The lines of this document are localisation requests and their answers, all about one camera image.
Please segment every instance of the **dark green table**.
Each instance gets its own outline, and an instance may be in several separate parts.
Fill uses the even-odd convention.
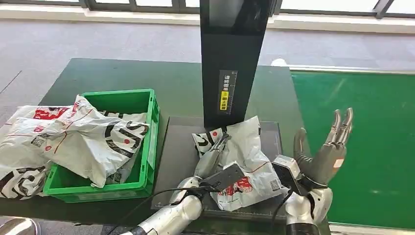
[[[152,88],[161,109],[157,155],[169,116],[202,117],[201,64],[99,59],[72,59],[41,105],[71,105],[84,92]],[[288,68],[259,66],[255,75],[247,118],[280,123],[284,153],[292,154],[294,133],[303,127],[296,93]],[[114,224],[142,199],[65,204],[54,198],[26,201],[0,200],[0,214],[81,223]],[[125,225],[136,225],[151,211],[148,204],[134,213]],[[260,221],[203,218],[188,230],[200,233],[267,233],[269,223]],[[328,231],[327,223],[322,226]]]

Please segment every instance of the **gray robot hand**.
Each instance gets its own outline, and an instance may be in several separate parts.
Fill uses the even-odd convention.
[[[353,110],[348,108],[346,117],[341,124],[340,111],[334,111],[334,122],[325,143],[316,156],[307,157],[303,152],[303,140],[306,135],[301,128],[294,138],[294,159],[301,172],[313,184],[312,188],[326,188],[328,182],[334,177],[342,166],[346,157],[346,142],[352,130]]]

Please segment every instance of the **black cable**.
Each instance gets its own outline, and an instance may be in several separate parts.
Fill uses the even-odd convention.
[[[138,204],[136,207],[134,207],[130,212],[128,212],[128,214],[126,214],[124,217],[122,217],[120,219],[120,221],[117,223],[117,225],[115,227],[113,227],[113,229],[111,229],[107,235],[110,235],[116,228],[118,228],[119,226],[121,226],[121,224],[128,219],[128,217],[130,217],[138,208],[140,208],[142,205],[144,205],[146,202],[148,202],[150,199],[152,199],[153,197],[164,193],[164,192],[170,192],[170,191],[182,191],[182,190],[198,190],[198,189],[204,189],[204,188],[208,188],[209,186],[203,186],[203,187],[193,187],[193,188],[169,188],[166,190],[162,190],[160,192],[156,192],[153,195],[149,196],[148,198],[146,198],[144,201],[142,201],[140,204]]]
[[[270,235],[274,234],[274,223],[275,223],[275,217],[277,216],[277,213],[279,211],[279,209],[281,209],[282,205],[284,205],[284,203],[288,200],[288,198],[293,194],[293,191],[290,189],[288,190],[287,195],[284,197],[284,199],[282,200],[282,202],[278,205],[278,207],[275,209],[273,216],[271,218],[271,227],[270,227]]]

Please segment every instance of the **yellow label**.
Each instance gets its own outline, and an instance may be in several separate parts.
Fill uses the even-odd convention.
[[[228,97],[229,97],[229,92],[222,91],[221,102],[220,102],[220,107],[219,107],[220,110],[228,109]]]

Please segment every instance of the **robot finger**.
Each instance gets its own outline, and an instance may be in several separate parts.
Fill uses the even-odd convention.
[[[326,144],[331,144],[336,141],[337,133],[340,129],[340,110],[336,109],[334,111],[334,121],[331,125],[330,132],[328,133],[327,139],[325,140]]]
[[[347,140],[347,136],[350,134],[350,126],[353,120],[353,109],[348,108],[346,112],[346,118],[343,121],[342,126],[337,134],[336,143],[337,144],[344,144],[345,140]]]
[[[303,155],[303,142],[307,132],[304,128],[300,128],[294,136],[294,158],[297,160],[298,157]]]
[[[346,143],[347,143],[347,140],[348,140],[348,138],[349,138],[349,135],[350,135],[350,133],[351,133],[352,129],[353,129],[353,124],[351,123],[351,124],[350,124],[350,126],[349,126],[349,128],[346,130],[345,137],[344,137],[344,138],[343,138],[343,140],[341,141],[343,144],[346,144]]]

